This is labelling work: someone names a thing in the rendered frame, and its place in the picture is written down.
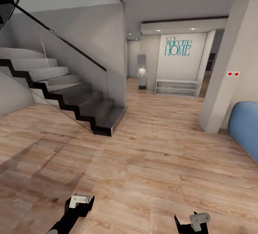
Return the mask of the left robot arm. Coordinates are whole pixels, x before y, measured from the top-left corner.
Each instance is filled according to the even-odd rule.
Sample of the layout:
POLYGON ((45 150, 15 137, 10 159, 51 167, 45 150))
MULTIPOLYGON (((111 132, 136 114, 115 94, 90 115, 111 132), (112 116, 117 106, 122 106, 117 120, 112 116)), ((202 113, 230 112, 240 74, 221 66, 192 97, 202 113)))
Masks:
POLYGON ((64 215, 46 234, 68 234, 79 217, 91 211, 95 196, 72 195, 65 204, 64 215))

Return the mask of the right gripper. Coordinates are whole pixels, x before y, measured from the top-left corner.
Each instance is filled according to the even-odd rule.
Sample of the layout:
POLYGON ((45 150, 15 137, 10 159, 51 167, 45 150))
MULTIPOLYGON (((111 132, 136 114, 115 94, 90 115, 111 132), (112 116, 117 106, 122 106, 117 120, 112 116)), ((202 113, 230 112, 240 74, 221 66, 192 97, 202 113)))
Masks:
POLYGON ((177 225, 177 229, 179 234, 209 234, 208 233, 208 229, 207 229, 207 225, 205 223, 201 223, 201 231, 197 231, 195 232, 194 229, 190 226, 190 224, 183 224, 181 225, 178 221, 178 219, 175 217, 175 221, 176 221, 176 225, 177 225))

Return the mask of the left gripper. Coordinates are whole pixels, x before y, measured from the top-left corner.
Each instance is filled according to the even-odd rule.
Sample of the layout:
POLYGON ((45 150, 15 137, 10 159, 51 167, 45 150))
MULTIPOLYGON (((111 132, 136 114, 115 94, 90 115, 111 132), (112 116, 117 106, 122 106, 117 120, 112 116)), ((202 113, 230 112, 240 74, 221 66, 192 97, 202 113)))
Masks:
POLYGON ((79 217, 86 217, 88 211, 91 211, 95 196, 89 203, 79 203, 75 208, 70 207, 71 197, 66 201, 64 207, 64 216, 69 216, 73 220, 73 226, 79 217))

